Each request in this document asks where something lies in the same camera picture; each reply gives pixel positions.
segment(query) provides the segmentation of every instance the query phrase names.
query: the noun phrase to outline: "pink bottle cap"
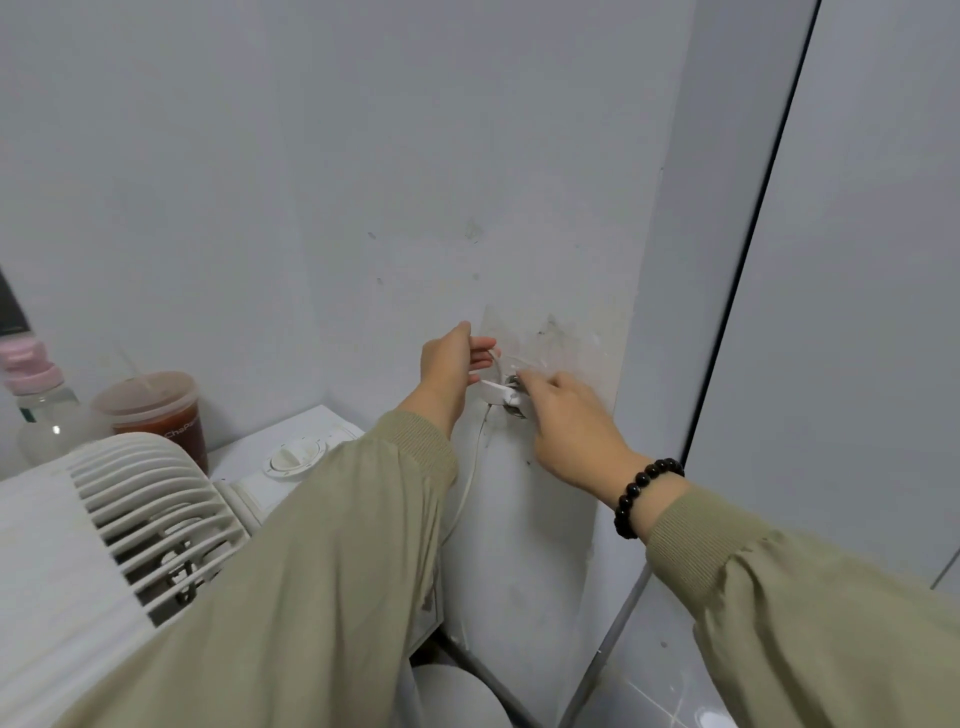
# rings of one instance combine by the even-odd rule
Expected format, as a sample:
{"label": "pink bottle cap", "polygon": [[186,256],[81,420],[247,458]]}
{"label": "pink bottle cap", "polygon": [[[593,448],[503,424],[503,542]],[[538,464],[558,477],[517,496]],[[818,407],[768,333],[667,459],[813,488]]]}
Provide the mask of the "pink bottle cap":
{"label": "pink bottle cap", "polygon": [[47,348],[35,336],[0,341],[4,386],[15,395],[35,395],[63,384],[63,372],[47,358]]}

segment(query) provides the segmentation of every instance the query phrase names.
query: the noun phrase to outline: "fan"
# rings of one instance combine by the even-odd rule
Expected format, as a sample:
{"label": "fan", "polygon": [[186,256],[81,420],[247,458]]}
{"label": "fan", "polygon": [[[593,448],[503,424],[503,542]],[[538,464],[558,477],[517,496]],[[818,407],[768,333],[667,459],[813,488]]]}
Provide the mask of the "fan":
{"label": "fan", "polygon": [[50,725],[248,539],[158,435],[116,435],[0,483],[0,724]]}

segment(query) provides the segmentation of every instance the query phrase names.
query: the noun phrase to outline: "left hand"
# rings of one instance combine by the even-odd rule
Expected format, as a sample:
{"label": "left hand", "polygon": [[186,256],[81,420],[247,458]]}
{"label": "left hand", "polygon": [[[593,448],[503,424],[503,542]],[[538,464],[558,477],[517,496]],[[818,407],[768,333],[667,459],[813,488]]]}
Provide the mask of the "left hand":
{"label": "left hand", "polygon": [[420,355],[420,386],[399,409],[422,415],[449,437],[464,412],[467,387],[480,380],[475,372],[493,366],[495,347],[490,336],[470,336],[469,321],[428,341]]}

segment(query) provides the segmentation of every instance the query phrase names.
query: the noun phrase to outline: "olive green sleeve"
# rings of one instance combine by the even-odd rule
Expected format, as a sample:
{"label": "olive green sleeve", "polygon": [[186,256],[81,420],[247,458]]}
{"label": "olive green sleeve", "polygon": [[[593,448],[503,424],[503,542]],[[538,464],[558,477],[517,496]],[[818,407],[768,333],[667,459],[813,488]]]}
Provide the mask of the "olive green sleeve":
{"label": "olive green sleeve", "polygon": [[59,726],[384,725],[456,473],[436,427],[385,415]]}
{"label": "olive green sleeve", "polygon": [[647,555],[739,728],[960,724],[960,614],[923,585],[700,489]]}

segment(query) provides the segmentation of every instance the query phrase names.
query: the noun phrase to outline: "right hand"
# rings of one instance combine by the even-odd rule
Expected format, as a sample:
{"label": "right hand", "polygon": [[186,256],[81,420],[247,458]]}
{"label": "right hand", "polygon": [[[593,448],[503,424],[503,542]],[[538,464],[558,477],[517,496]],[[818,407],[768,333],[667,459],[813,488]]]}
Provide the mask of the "right hand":
{"label": "right hand", "polygon": [[603,499],[607,483],[619,483],[622,464],[636,457],[603,402],[567,372],[547,379],[528,369],[519,376],[537,408],[537,460],[560,480]]}

